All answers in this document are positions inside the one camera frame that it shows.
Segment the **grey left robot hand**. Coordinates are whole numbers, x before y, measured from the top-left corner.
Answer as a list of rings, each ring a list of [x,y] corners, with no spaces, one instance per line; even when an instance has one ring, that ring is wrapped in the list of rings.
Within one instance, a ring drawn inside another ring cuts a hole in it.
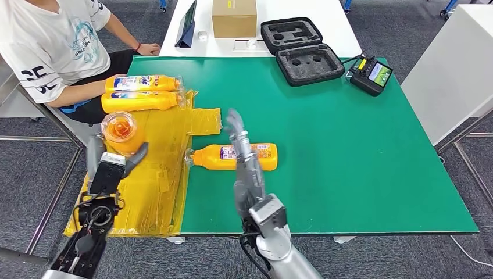
[[[126,159],[125,171],[122,179],[125,179],[131,171],[136,167],[139,162],[143,160],[148,151],[148,142],[144,142],[136,151]],[[102,154],[106,152],[105,144],[103,143],[102,134],[92,135],[89,138],[89,142],[86,149],[86,165],[88,170],[88,185],[90,185],[94,179],[99,161]]]

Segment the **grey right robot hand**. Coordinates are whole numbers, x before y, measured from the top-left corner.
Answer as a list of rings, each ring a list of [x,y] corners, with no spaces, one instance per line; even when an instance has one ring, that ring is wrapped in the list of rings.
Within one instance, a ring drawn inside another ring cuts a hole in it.
[[[235,109],[230,108],[226,121],[226,130],[236,154],[234,203],[238,215],[244,219],[249,216],[249,209],[265,198],[265,180],[242,117]]]

